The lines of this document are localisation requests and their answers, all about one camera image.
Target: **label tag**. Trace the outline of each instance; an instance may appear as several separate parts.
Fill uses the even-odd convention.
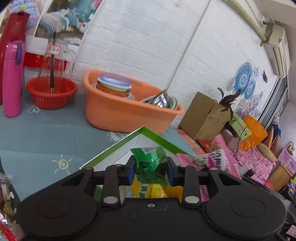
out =
[[[296,238],[296,227],[292,225],[291,228],[288,230],[287,234]]]
[[[60,45],[49,45],[47,53],[53,54],[53,55],[58,55],[61,52],[61,46]]]

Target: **table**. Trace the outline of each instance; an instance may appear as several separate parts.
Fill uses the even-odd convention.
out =
[[[75,96],[64,108],[38,109],[26,90],[19,116],[6,118],[0,106],[0,171],[14,177],[14,205],[78,171],[126,136],[94,128],[85,117],[84,106],[85,96]],[[162,136],[196,156],[173,127]]]
[[[268,181],[274,187],[274,189],[278,192],[283,186],[290,181],[293,174],[290,170],[282,163],[279,164],[277,169],[271,174],[268,178]]]

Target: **plastic bag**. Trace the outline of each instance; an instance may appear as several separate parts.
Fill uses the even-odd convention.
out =
[[[182,186],[169,186],[169,185],[163,185],[162,189],[164,190],[167,197],[173,198],[176,197],[179,199],[180,202],[182,202],[183,197],[183,187]]]
[[[168,185],[165,177],[166,153],[162,147],[131,149],[136,161],[136,174],[141,183]]]
[[[248,126],[252,134],[242,142],[239,148],[240,150],[251,149],[257,146],[261,141],[263,141],[268,136],[264,127],[252,116],[246,115],[244,122]]]
[[[135,198],[166,198],[168,197],[160,184],[141,183],[137,176],[131,185]]]
[[[24,234],[18,224],[10,223],[7,219],[0,213],[0,228],[5,234],[8,241],[20,241]]]

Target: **decorative fan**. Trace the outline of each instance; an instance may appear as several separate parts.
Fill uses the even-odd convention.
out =
[[[236,93],[239,89],[241,90],[241,94],[246,91],[248,83],[252,77],[252,66],[249,63],[245,63],[237,73],[233,90]]]
[[[251,98],[251,102],[250,102],[250,108],[256,108],[257,105],[259,104],[260,100],[262,99],[262,96],[263,96],[263,93],[264,91],[261,91],[259,93],[259,95],[254,95],[252,98]]]
[[[255,80],[251,80],[248,84],[248,87],[244,93],[244,98],[247,100],[249,98],[251,98],[252,94],[254,93],[256,88],[256,82]]]
[[[257,78],[258,78],[258,75],[259,75],[258,68],[254,68],[253,71],[252,71],[252,79],[256,81]]]

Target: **white brick wall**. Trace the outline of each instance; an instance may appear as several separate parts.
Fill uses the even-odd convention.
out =
[[[168,86],[209,0],[105,0],[85,36],[72,80],[87,69]]]
[[[252,14],[245,0],[239,3]],[[75,63],[79,94],[87,69],[118,73],[168,86],[186,45],[209,0],[105,0],[90,26]],[[197,91],[220,99],[241,65],[259,68],[256,92],[265,90],[263,108],[276,76],[260,39],[224,1],[212,0],[170,87],[187,109]],[[262,81],[265,70],[268,83]],[[25,81],[36,76],[25,69]],[[182,116],[173,124],[177,126]]]
[[[244,0],[238,2],[252,14]],[[249,61],[259,69],[255,93],[264,90],[258,106],[262,110],[277,77],[260,43],[260,38],[224,1],[212,0],[171,84],[170,93],[185,109],[197,91],[220,100],[217,87],[228,90],[239,68]],[[262,80],[264,70],[268,83]],[[182,118],[176,117],[173,125],[178,126]]]

